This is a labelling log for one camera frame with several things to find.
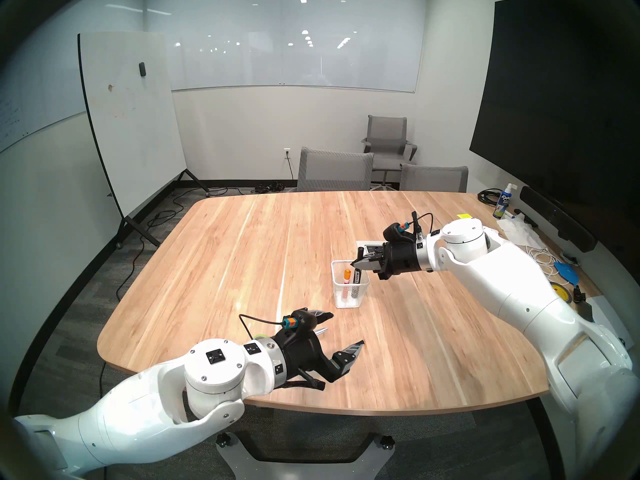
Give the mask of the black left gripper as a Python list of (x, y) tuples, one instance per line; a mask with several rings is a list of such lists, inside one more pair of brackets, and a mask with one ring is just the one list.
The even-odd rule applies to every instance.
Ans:
[[(315, 324), (322, 325), (334, 317), (331, 312), (311, 310)], [(280, 351), (286, 368), (285, 384), (333, 383), (347, 375), (360, 354), (364, 340), (351, 344), (328, 359), (315, 334), (297, 337), (295, 334), (280, 334)]]

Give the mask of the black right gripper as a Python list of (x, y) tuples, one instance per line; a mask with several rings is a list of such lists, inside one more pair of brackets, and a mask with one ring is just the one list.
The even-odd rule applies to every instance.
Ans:
[(394, 275), (421, 270), (416, 242), (385, 242), (382, 253), (362, 255), (351, 262), (351, 265), (358, 265), (360, 271), (376, 273), (380, 280), (388, 280)]

